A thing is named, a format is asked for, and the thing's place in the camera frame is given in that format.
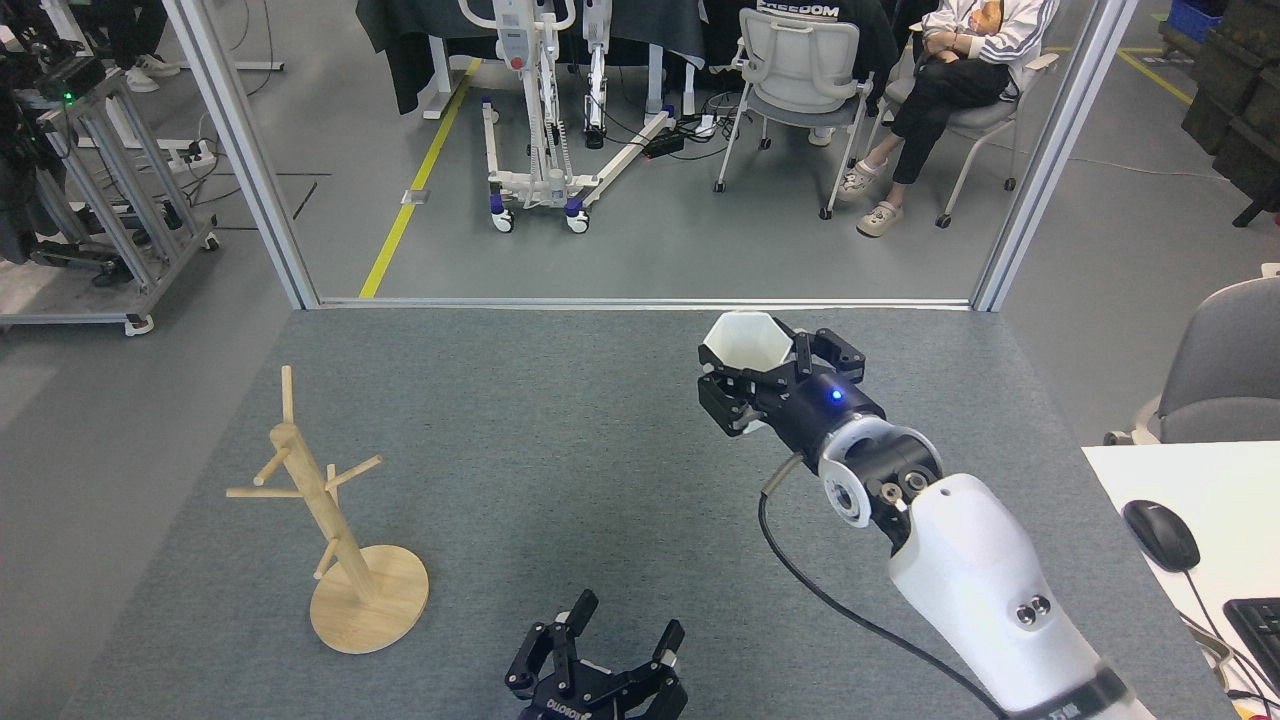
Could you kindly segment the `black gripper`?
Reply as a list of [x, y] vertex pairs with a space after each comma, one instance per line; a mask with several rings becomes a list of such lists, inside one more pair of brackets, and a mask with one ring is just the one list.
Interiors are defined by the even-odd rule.
[[886, 419], [886, 411], [859, 387], [865, 355], [829, 328], [788, 331], [794, 360], [771, 370], [700, 360], [701, 407], [731, 437], [760, 424], [817, 469], [826, 438], [856, 414]]
[[598, 605], [595, 593], [585, 589], [570, 611], [530, 628], [506, 674], [515, 697], [532, 700], [518, 719], [678, 719], [689, 702], [675, 670], [685, 638], [678, 619], [667, 623], [650, 662], [626, 674], [622, 694], [581, 700], [588, 674], [576, 639]]

